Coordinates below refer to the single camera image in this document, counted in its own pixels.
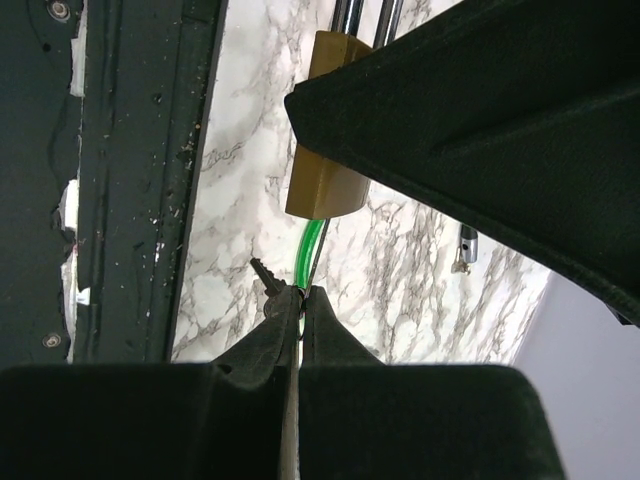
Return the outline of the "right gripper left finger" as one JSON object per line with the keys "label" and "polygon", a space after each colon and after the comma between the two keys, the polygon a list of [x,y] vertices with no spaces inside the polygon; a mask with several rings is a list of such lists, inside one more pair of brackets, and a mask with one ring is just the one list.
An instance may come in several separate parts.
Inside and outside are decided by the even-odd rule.
{"label": "right gripper left finger", "polygon": [[1,375],[5,479],[291,479],[299,293],[209,363]]}

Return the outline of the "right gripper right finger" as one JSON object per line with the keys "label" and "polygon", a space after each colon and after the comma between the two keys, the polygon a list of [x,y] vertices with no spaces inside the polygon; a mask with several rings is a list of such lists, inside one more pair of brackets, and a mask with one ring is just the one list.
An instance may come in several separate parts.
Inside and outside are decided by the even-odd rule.
{"label": "right gripper right finger", "polygon": [[299,372],[305,479],[561,479],[540,398],[501,365],[387,365],[306,302]]}

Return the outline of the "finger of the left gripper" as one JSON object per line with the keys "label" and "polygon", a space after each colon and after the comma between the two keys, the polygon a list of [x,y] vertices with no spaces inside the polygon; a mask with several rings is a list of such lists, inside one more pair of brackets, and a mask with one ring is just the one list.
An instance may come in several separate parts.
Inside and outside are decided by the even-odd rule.
{"label": "finger of the left gripper", "polygon": [[639,5],[464,1],[285,98],[310,150],[639,320]]}

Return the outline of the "green cable lock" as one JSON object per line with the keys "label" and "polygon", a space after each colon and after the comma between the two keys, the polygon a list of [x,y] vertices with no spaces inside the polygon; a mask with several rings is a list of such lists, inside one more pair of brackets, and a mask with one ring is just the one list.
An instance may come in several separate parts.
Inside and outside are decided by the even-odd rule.
{"label": "green cable lock", "polygon": [[312,264],[316,258],[325,223],[326,220],[309,220],[299,242],[294,268],[294,284],[302,290],[303,296],[306,295],[310,284]]}

